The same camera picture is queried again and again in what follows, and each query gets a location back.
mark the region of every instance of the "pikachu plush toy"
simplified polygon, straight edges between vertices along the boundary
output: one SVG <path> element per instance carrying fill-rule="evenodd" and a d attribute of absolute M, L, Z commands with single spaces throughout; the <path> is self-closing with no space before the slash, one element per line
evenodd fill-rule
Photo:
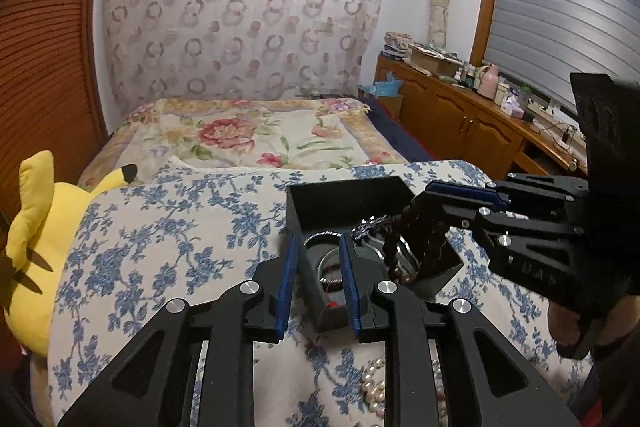
<path fill-rule="evenodd" d="M 20 164 L 20 212 L 11 223 L 6 257 L 0 257 L 0 301 L 15 339 L 46 357 L 49 324 L 60 275 L 89 203 L 112 188 L 126 187 L 138 168 L 117 169 L 86 192 L 54 183 L 53 156 L 42 151 Z"/>

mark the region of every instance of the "wooden cabinet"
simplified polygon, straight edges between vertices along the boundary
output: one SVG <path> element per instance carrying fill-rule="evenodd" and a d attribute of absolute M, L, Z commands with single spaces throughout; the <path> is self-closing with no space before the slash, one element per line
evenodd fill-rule
<path fill-rule="evenodd" d="M 521 142 L 521 135 L 478 109 L 466 128 L 460 157 L 481 168 L 491 179 L 501 180 L 509 172 Z"/>
<path fill-rule="evenodd" d="M 380 58 L 376 80 L 387 71 L 404 80 L 400 123 L 436 160 L 465 160 L 492 179 L 503 179 L 523 144 L 519 123 L 479 95 Z"/>
<path fill-rule="evenodd" d="M 424 123 L 431 111 L 430 90 L 414 80 L 404 79 L 400 94 L 402 95 L 402 107 L 400 108 L 402 126 L 425 149 L 429 150 L 431 133 Z"/>
<path fill-rule="evenodd" d="M 433 86 L 432 96 L 431 110 L 424 120 L 429 129 L 430 150 L 442 160 L 462 158 L 474 106 L 439 86 Z"/>

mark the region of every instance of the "floral bedspread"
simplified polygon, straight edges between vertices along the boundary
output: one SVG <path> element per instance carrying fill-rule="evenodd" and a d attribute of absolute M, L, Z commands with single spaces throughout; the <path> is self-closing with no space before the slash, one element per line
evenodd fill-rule
<path fill-rule="evenodd" d="M 172 156 L 194 167 L 338 169 L 405 163 L 358 100 L 207 101 L 163 99 L 131 113 L 84 170 L 91 189 L 117 167 L 138 166 L 149 182 Z"/>
<path fill-rule="evenodd" d="M 278 254 L 286 238 L 287 185 L 390 175 L 416 193 L 433 179 L 477 187 L 489 181 L 460 161 L 324 171 L 207 171 L 169 162 L 151 184 L 98 197 L 82 220 L 56 296 L 48 360 L 56 421 L 168 299 L 216 299 Z M 466 266 L 438 298 L 475 303 L 561 396 L 574 393 L 590 365 L 558 357 L 545 300 L 489 272 L 470 232 L 452 230 L 449 239 Z M 317 334 L 296 296 L 285 340 L 254 346 L 256 425 L 381 424 L 366 410 L 360 377 L 363 366 L 382 355 L 382 343 L 356 344 L 348 329 Z M 193 415 L 201 378 L 202 361 Z"/>

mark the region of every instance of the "wooden door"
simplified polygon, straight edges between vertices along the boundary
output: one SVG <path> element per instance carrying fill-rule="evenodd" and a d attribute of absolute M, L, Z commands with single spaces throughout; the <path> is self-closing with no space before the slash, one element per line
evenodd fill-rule
<path fill-rule="evenodd" d="M 478 110 L 465 133 L 463 159 L 481 168 L 492 180 L 502 180 L 522 140 L 520 134 Z"/>
<path fill-rule="evenodd" d="M 433 86 L 433 102 L 427 119 L 429 150 L 438 160 L 462 158 L 465 133 L 472 120 L 473 105 L 443 87 Z"/>
<path fill-rule="evenodd" d="M 93 74 L 93 0 L 0 0 L 0 208 L 20 208 L 18 166 L 49 149 L 76 183 L 106 131 Z"/>
<path fill-rule="evenodd" d="M 428 85 L 422 85 L 414 79 L 404 78 L 400 88 L 402 106 L 400 124 L 428 152 L 431 153 L 431 133 L 428 117 L 433 103 L 433 92 Z"/>

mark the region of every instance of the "window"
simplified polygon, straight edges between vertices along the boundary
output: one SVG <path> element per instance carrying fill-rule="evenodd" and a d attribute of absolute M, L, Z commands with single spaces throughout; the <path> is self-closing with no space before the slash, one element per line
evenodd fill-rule
<path fill-rule="evenodd" d="M 575 110 L 570 73 L 640 79 L 640 0 L 495 0 L 484 61 Z"/>

